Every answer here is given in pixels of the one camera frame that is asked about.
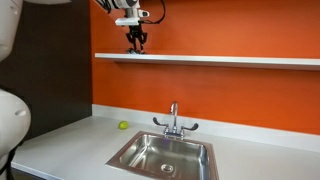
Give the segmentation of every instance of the sink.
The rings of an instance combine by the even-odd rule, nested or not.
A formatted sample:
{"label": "sink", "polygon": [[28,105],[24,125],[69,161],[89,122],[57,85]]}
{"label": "sink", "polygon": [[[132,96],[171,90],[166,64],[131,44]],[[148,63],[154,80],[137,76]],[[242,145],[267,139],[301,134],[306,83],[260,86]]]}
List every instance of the sink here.
{"label": "sink", "polygon": [[107,164],[155,179],[218,180],[211,144],[143,131]]}

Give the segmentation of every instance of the dark wall panel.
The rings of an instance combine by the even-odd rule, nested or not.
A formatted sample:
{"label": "dark wall panel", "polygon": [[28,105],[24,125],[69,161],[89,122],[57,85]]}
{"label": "dark wall panel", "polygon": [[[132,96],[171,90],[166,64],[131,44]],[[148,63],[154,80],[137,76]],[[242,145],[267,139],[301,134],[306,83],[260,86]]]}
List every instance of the dark wall panel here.
{"label": "dark wall panel", "polygon": [[27,139],[91,115],[88,0],[63,5],[24,3],[0,85],[31,105]]}

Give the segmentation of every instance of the faucet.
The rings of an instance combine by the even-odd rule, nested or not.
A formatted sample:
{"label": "faucet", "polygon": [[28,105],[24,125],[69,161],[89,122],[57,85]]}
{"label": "faucet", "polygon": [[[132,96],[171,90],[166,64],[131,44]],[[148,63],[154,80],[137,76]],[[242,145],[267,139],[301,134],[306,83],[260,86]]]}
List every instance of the faucet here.
{"label": "faucet", "polygon": [[166,128],[163,131],[164,135],[170,135],[170,136],[177,136],[177,137],[184,137],[184,130],[189,130],[189,131],[194,131],[198,129],[199,125],[198,123],[195,123],[192,128],[186,128],[184,126],[181,126],[181,131],[178,133],[178,128],[177,128],[177,118],[178,118],[178,102],[173,101],[171,108],[170,108],[170,114],[174,116],[174,121],[173,121],[173,127],[172,131],[170,132],[169,124],[160,124],[157,120],[156,117],[153,118],[153,122],[158,125],[158,126],[165,126]]}

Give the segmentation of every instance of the orange wall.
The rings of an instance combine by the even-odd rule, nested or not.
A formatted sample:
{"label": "orange wall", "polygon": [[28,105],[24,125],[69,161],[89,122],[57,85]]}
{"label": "orange wall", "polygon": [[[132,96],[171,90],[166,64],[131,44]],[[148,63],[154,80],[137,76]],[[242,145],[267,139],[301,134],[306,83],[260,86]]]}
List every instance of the orange wall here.
{"label": "orange wall", "polygon": [[[145,25],[150,54],[320,58],[320,2],[166,0],[167,17]],[[152,17],[156,0],[141,1]],[[127,28],[91,1],[95,104],[320,135],[320,72],[114,63],[95,52],[124,53]]]}

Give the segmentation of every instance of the stainless steel sink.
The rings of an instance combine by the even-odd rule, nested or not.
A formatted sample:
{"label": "stainless steel sink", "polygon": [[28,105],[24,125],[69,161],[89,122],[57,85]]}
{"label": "stainless steel sink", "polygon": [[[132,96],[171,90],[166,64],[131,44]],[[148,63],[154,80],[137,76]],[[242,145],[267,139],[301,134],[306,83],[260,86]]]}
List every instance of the stainless steel sink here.
{"label": "stainless steel sink", "polygon": [[155,179],[218,180],[211,144],[143,131],[107,164]]}

